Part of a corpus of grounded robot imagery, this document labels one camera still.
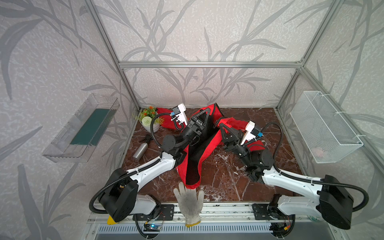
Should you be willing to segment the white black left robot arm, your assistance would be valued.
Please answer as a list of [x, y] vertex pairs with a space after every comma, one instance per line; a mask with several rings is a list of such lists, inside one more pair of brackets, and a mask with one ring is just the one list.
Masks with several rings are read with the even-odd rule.
[[161, 213], [161, 203], [149, 195], [139, 195], [139, 191], [153, 179], [168, 172], [188, 159], [190, 145], [200, 141], [203, 132], [212, 124], [211, 109], [206, 108], [194, 114], [178, 136], [166, 135], [160, 144], [160, 155], [131, 170], [115, 170], [106, 185], [90, 200], [93, 213], [108, 214], [119, 223], [128, 216], [137, 220], [140, 215], [150, 220]]

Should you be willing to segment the red jacket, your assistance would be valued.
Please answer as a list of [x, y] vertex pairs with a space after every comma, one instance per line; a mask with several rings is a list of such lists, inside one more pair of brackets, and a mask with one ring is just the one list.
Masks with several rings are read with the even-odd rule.
[[[165, 137], [162, 145], [159, 144], [156, 139], [154, 139], [162, 150], [175, 157], [175, 167], [177, 168], [182, 182], [188, 189], [196, 189], [201, 185], [203, 162], [213, 153], [218, 145], [223, 144], [219, 124], [224, 123], [228, 127], [241, 130], [243, 135], [248, 124], [245, 121], [236, 120], [234, 118], [226, 118], [216, 103], [205, 108], [201, 108], [199, 111], [204, 109], [211, 109], [212, 126], [203, 130], [200, 141], [196, 145], [187, 145], [186, 147], [182, 147], [182, 137], [180, 135], [176, 137]], [[153, 125], [158, 118], [161, 119], [161, 125], [165, 128], [174, 129], [181, 132], [188, 124], [192, 124], [194, 122], [192, 120], [192, 115], [186, 126], [180, 126], [171, 120], [170, 110], [159, 109], [159, 111], [160, 112], [158, 115], [153, 118], [150, 124], [152, 135], [154, 134]]]

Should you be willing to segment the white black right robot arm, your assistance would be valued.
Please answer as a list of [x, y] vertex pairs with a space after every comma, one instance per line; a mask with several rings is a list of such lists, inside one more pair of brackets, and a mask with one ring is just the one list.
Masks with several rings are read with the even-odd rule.
[[240, 158], [250, 180], [299, 194], [295, 198], [282, 195], [274, 197], [270, 203], [274, 212], [285, 216], [320, 217], [339, 229], [351, 228], [354, 199], [347, 187], [335, 177], [326, 175], [321, 179], [279, 170], [269, 150], [252, 151], [242, 143], [242, 131], [224, 123], [219, 127], [226, 150]]

